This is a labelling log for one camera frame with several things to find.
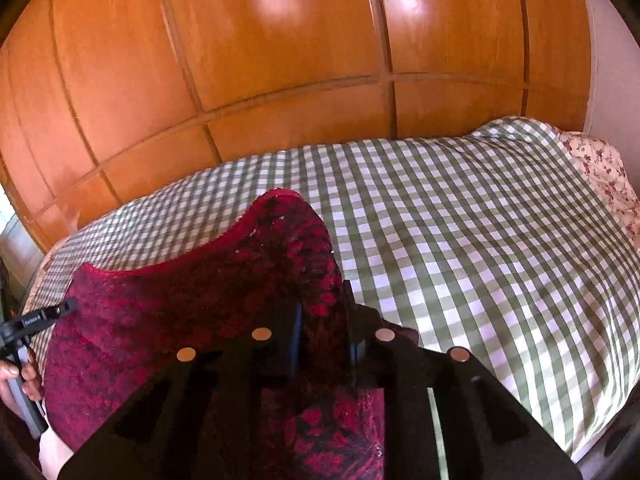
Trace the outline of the red black patterned sweater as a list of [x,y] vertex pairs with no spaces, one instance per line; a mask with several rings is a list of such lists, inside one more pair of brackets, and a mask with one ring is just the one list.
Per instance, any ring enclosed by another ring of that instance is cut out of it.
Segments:
[[379,479],[383,393],[354,390],[343,279],[328,229],[297,193],[272,190],[230,228],[178,258],[137,270],[83,264],[55,325],[44,372],[50,427],[43,474],[63,466],[179,351],[235,352],[256,328],[302,311],[303,399],[260,397],[257,474],[264,479]]

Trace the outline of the orange wooden wardrobe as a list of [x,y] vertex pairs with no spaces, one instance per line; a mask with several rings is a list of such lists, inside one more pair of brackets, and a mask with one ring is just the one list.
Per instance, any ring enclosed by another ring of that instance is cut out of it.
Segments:
[[1,182],[41,249],[247,155],[585,121],[585,0],[13,0]]

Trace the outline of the floral pillow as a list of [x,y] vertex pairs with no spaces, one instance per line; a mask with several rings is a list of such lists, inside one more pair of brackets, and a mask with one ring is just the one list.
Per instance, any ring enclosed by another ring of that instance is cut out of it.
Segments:
[[639,197],[628,180],[620,152],[613,145],[579,131],[556,130],[574,166],[639,249]]

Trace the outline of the green white checked bedspread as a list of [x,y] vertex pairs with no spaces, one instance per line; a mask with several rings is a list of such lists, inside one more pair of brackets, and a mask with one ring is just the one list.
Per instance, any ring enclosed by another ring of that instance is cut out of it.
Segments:
[[639,249],[556,130],[507,117],[461,138],[306,146],[199,171],[59,242],[26,309],[60,301],[83,263],[178,257],[288,188],[328,227],[357,299],[426,348],[469,348],[577,460],[639,379]]

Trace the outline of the wooden framed window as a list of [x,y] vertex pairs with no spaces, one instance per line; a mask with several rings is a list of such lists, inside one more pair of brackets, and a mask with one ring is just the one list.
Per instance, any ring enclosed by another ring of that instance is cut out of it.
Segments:
[[11,295],[21,309],[42,263],[43,253],[17,217],[4,188],[1,189],[1,260],[6,267]]

